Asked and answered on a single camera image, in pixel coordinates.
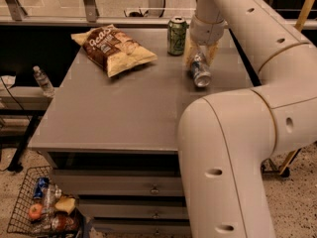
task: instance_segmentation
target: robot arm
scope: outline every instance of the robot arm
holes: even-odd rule
[[[262,0],[211,1],[204,8],[198,0],[191,38],[216,42],[220,31],[208,31],[221,13],[263,85],[206,96],[181,117],[179,163],[192,235],[273,238],[260,166],[317,140],[317,50]],[[213,24],[203,33],[196,18]]]

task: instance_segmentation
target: water bottle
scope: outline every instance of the water bottle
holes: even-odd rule
[[[42,216],[41,216],[41,229],[43,230],[51,230],[53,216],[55,213],[54,205],[55,205],[55,185],[49,184],[49,187],[45,187],[43,189],[43,200],[42,200]]]
[[[36,79],[38,85],[42,89],[44,96],[48,98],[53,98],[53,96],[55,95],[55,91],[47,74],[38,66],[34,66],[33,71],[34,78]]]

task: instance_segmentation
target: drawer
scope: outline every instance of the drawer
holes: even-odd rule
[[[81,214],[92,218],[188,219],[184,198],[177,201],[162,197],[151,197],[151,200],[79,199],[77,208]]]
[[[173,173],[54,170],[51,178],[74,195],[184,196],[181,178]]]
[[[130,233],[153,235],[188,235],[191,230],[189,221],[136,221],[93,219],[92,226],[98,232],[104,233]]]
[[[59,170],[90,171],[173,171],[179,172],[177,152],[48,152]]]

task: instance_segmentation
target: table surface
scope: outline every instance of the table surface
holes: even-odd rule
[[[174,152],[178,120],[192,101],[252,86],[227,30],[205,89],[194,87],[182,56],[167,54],[166,29],[123,30],[158,60],[108,78],[81,49],[30,141],[31,149]]]

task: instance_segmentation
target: chip bag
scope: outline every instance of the chip bag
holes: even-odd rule
[[[113,25],[73,34],[71,38],[83,46],[87,56],[103,67],[109,77],[158,58]]]

